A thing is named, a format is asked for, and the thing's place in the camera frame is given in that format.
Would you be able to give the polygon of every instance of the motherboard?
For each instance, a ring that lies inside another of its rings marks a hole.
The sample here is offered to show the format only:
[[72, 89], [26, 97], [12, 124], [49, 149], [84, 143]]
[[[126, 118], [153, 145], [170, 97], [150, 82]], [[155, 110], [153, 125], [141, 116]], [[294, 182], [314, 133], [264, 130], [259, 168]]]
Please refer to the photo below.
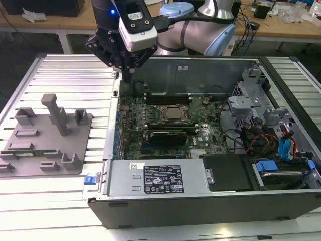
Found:
[[121, 96], [119, 110], [126, 160], [198, 158], [228, 152], [217, 123], [222, 103], [204, 104], [204, 96], [200, 95], [189, 97], [184, 104], [159, 103]]

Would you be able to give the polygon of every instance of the sticker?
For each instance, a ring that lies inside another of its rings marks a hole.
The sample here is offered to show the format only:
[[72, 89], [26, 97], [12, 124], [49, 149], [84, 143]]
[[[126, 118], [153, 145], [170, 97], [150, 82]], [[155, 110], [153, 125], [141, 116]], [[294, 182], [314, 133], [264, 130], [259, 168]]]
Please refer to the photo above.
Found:
[[131, 162], [129, 164], [130, 169], [144, 169], [145, 162]]
[[189, 67], [187, 65], [180, 65], [177, 67], [178, 71], [187, 71]]
[[146, 194], [183, 193], [181, 166], [144, 166], [144, 192]]
[[132, 14], [128, 14], [128, 17], [130, 20], [142, 19], [142, 14], [141, 12], [132, 13]]

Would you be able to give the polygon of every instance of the slotted aluminum surface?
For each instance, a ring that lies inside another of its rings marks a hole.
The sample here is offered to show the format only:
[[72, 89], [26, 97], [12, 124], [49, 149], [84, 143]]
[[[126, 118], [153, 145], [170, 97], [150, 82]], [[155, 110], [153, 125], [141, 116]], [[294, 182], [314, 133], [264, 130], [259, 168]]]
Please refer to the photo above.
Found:
[[0, 148], [16, 125], [13, 117], [17, 107], [34, 105], [36, 113], [44, 113], [46, 110], [35, 101], [40, 100], [43, 93], [54, 90], [59, 105], [68, 106], [66, 112], [85, 105], [95, 116], [86, 164], [81, 175], [75, 177], [0, 180], [1, 240], [257, 240], [261, 235], [277, 240], [319, 240], [321, 209], [297, 220], [282, 222], [106, 230], [88, 207], [82, 192], [84, 175], [102, 169], [111, 98], [110, 73], [110, 69], [92, 55], [48, 55], [39, 61], [31, 75], [34, 77], [27, 80], [30, 83], [26, 90], [0, 125]]
[[[288, 57], [268, 57], [275, 70], [287, 84], [306, 113], [321, 130], [321, 85], [300, 62]], [[281, 108], [284, 103], [275, 91], [273, 97]]]

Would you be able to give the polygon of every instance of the gray floor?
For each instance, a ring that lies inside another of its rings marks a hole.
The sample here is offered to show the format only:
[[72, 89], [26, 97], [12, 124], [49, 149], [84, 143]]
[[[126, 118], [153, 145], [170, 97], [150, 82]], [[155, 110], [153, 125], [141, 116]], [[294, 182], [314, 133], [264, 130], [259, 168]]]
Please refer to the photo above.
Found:
[[[34, 46], [33, 48], [24, 39], [14, 34], [14, 41], [9, 43], [0, 40], [0, 110], [23, 78], [37, 53], [63, 53], [56, 35], [50, 34], [24, 34], [24, 37]], [[84, 45], [88, 36], [71, 36], [75, 53], [88, 53]], [[321, 71], [321, 48], [310, 46], [305, 54], [301, 50], [306, 43], [286, 43], [280, 52], [275, 51], [276, 42], [254, 41], [247, 51], [247, 56], [296, 56], [306, 68], [316, 76]]]

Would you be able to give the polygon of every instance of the red wire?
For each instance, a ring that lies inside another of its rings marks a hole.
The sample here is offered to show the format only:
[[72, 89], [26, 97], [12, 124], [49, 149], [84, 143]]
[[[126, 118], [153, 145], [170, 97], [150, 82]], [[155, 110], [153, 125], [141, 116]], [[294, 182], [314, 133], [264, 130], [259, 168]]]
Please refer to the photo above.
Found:
[[262, 137], [271, 136], [271, 137], [274, 137], [274, 138], [278, 141], [278, 138], [277, 138], [276, 136], [274, 136], [274, 135], [271, 135], [271, 134], [258, 134], [258, 135], [254, 138], [254, 140], [252, 141], [252, 143], [250, 144], [250, 146], [252, 146], [252, 145], [254, 144], [254, 142], [256, 141], [256, 139], [257, 139], [258, 137], [260, 137], [260, 136], [262, 136]]

